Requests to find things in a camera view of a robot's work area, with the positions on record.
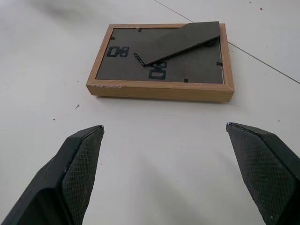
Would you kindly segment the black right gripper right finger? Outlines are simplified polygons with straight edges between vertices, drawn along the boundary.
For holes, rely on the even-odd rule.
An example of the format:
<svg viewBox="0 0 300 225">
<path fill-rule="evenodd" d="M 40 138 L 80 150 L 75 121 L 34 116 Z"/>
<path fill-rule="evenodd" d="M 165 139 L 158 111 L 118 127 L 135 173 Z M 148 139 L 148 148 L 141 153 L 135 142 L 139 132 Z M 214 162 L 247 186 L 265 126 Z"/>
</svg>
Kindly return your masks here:
<svg viewBox="0 0 300 225">
<path fill-rule="evenodd" d="M 243 181 L 266 225 L 300 225 L 300 158 L 275 134 L 227 123 Z"/>
</svg>

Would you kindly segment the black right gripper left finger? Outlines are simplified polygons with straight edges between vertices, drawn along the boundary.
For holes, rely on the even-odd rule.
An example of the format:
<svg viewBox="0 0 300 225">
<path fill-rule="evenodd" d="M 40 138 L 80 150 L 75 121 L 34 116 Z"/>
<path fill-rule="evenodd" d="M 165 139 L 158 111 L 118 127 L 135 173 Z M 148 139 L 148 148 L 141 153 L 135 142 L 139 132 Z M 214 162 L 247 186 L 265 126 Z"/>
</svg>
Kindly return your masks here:
<svg viewBox="0 0 300 225">
<path fill-rule="evenodd" d="M 36 173 L 1 225 L 82 225 L 104 133 L 98 125 L 69 136 Z"/>
</svg>

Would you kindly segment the wooden picture frame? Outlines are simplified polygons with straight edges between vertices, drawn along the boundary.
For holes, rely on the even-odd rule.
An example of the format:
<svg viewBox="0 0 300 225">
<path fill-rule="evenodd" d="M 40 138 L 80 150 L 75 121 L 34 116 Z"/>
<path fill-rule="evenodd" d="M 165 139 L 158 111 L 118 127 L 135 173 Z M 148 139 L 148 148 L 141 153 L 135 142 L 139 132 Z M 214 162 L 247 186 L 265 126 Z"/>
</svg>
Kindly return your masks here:
<svg viewBox="0 0 300 225">
<path fill-rule="evenodd" d="M 143 98 L 179 101 L 229 102 L 234 94 L 233 72 L 230 61 L 226 26 L 220 24 L 220 49 L 223 83 L 151 82 L 125 80 L 98 80 L 97 72 L 102 64 L 112 33 L 115 29 L 177 29 L 182 23 L 166 24 L 110 24 L 97 53 L 86 87 L 90 94 L 100 97 Z"/>
</svg>

